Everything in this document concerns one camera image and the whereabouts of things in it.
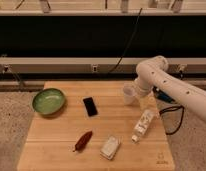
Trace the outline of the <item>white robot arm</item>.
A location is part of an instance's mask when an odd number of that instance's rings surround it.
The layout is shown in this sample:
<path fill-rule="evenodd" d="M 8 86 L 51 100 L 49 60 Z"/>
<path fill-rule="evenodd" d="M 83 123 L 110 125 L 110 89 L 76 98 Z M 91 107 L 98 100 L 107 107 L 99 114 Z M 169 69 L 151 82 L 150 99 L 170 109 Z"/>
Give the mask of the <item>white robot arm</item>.
<path fill-rule="evenodd" d="M 134 80 L 137 95 L 145 97 L 157 87 L 206 123 L 206 91 L 167 74 L 168 66 L 163 56 L 139 62 Z"/>

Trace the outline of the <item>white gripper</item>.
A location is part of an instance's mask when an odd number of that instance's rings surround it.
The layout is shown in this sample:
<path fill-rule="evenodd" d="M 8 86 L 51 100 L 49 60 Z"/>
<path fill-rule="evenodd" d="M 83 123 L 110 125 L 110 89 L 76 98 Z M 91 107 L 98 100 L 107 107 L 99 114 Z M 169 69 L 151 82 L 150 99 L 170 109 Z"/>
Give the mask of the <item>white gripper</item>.
<path fill-rule="evenodd" d="M 152 90 L 145 88 L 140 79 L 135 79 L 132 83 L 132 87 L 134 88 L 135 97 L 137 98 L 142 110 L 154 110 L 156 108 L 156 102 Z"/>

